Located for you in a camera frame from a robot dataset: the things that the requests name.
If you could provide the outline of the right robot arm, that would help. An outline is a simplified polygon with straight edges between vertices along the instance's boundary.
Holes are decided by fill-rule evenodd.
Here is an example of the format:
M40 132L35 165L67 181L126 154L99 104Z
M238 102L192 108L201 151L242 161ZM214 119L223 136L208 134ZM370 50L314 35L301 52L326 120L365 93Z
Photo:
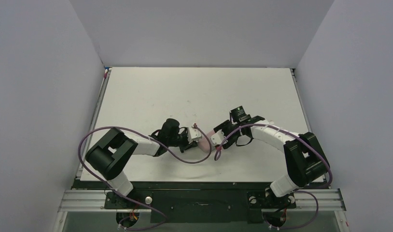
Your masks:
M315 179L331 174L330 165L316 136L284 130L262 116L247 114L242 106L229 112L230 118L213 129L209 142L215 146L214 159L241 136L262 141L284 154L287 174L273 181L265 192L274 197L302 189Z

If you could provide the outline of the pink umbrella case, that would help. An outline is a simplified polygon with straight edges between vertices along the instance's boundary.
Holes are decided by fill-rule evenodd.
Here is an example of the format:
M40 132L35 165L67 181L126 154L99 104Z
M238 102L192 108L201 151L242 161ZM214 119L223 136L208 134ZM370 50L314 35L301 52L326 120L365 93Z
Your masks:
M215 140L218 140L218 135L219 134L213 130L208 133L202 133L202 138L197 142L198 148L207 154L216 150L217 143Z

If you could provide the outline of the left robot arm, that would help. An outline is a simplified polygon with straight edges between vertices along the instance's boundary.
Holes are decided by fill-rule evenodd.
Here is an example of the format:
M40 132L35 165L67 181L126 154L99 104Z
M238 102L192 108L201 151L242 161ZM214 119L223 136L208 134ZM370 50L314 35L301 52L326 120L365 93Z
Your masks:
M200 130L180 127L179 121L169 118L162 128L154 131L150 137L139 135L128 137L117 128L110 128L86 153L85 160L99 172L112 189L128 196L134 189L124 173L124 168L133 155L159 157L169 147L178 147L184 151L196 147L203 138Z

